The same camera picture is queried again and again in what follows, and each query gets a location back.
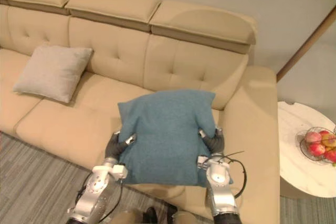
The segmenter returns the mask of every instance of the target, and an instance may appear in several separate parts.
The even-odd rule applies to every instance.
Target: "wooden pole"
[[[309,38],[302,44],[296,53],[289,59],[284,67],[277,73],[277,82],[285,76],[285,74],[301,59],[303,55],[311,48],[312,45],[324,34],[324,32],[332,25],[336,19],[336,5],[325,17],[321,24],[309,36]]]

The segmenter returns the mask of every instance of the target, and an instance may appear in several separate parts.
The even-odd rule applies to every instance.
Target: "wall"
[[[336,123],[336,23],[279,81],[278,98],[308,105]]]
[[[336,0],[178,0],[241,12],[258,22],[255,64],[275,72],[288,61],[333,8]],[[306,103],[336,121],[335,57],[331,41],[320,42],[279,83],[279,99]]]

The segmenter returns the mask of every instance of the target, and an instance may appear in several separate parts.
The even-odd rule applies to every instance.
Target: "side table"
[[[336,167],[304,156],[300,138],[311,127],[334,130],[335,124],[320,112],[300,103],[278,102],[280,194],[290,198],[336,197]]]

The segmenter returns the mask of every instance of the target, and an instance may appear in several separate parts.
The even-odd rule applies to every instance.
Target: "throw pillow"
[[[214,97],[198,90],[160,91],[119,103],[119,141],[133,133],[137,139],[120,157],[129,170],[125,182],[205,187],[205,171],[197,169],[197,157],[210,153],[198,129],[214,136]]]
[[[39,94],[68,103],[92,51],[91,48],[37,47],[13,91]]]

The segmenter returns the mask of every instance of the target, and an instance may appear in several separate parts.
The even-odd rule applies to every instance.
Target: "beige sofa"
[[[238,198],[245,224],[279,223],[277,91],[274,73],[248,66],[256,42],[250,17],[161,0],[1,0],[0,129],[91,169],[120,128],[118,102],[167,89],[216,93],[213,116],[225,153],[247,169]],[[12,91],[34,49],[43,44],[94,49],[69,104]],[[242,185],[233,165],[233,190]],[[135,185],[211,219],[205,188]]]

